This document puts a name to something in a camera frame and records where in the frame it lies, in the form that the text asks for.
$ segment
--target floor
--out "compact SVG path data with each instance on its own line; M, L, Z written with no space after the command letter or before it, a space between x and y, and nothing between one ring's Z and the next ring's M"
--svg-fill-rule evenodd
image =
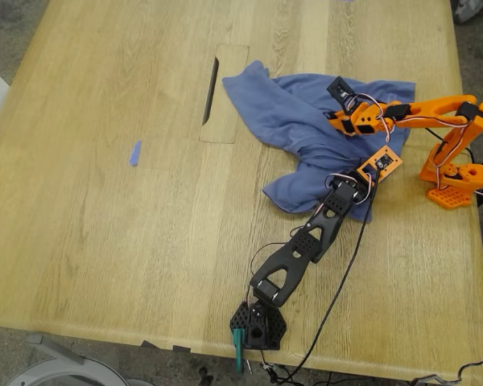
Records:
M10 84L23 54L43 14L47 0L0 0L0 76ZM464 91L483 101L483 12L463 26L456 26L460 69ZM473 143L477 161L483 160L483 134ZM483 237L483 205L480 207ZM25 333L0 328L0 385L44 356L23 343ZM199 369L206 366L214 376L213 384L264 385L268 376L258 363L252 363L253 375L237 376L231 359L161 351L144 347L99 343L83 339L53 337L80 355L99 359L127 377L148 380L155 385L198 384ZM349 376L333 374L332 380ZM326 380L328 372L303 370L296 381L311 385ZM400 384L393 380L351 380L348 386Z

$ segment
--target robotic arm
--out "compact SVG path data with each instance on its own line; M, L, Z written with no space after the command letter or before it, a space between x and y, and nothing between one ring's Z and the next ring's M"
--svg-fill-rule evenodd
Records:
M355 93L338 77L328 87L342 110L328 114L329 123L345 135L378 131L390 134L398 128L452 127L440 144L430 151L420 171L423 181L436 183L427 197L446 209L467 206L474 191L483 188L483 164L455 165L452 160L483 132L483 103L471 95L446 96L432 101L388 104L372 96ZM455 112L453 116L444 114Z

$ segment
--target wood grain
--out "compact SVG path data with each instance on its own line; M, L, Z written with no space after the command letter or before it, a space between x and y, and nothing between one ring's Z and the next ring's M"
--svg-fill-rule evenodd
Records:
M200 141L218 44L247 46L272 76L410 80L417 100L461 93L448 2L52 0L0 113L0 326L234 356L249 259L304 216L261 192L292 156L239 119L234 144ZM308 367L452 379L483 359L477 209L424 197L432 144L411 133L382 184ZM308 268L268 360L303 357L359 227L345 221ZM483 384L483 368L464 381Z

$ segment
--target blue cloth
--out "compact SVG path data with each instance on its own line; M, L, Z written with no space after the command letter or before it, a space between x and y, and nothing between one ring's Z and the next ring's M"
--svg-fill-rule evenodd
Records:
M249 130L260 141L295 154L297 170L276 179L263 192L284 211L312 210L327 194L324 180L331 173L359 167L386 144L385 133L348 137L335 130L324 115L340 105L326 88L335 76L297 74L271 79L256 60L237 76L222 82ZM355 92L390 102L412 102L415 84L377 80L362 83L345 78ZM397 155L408 136L396 129L387 144ZM349 216L363 220L368 203L354 205Z

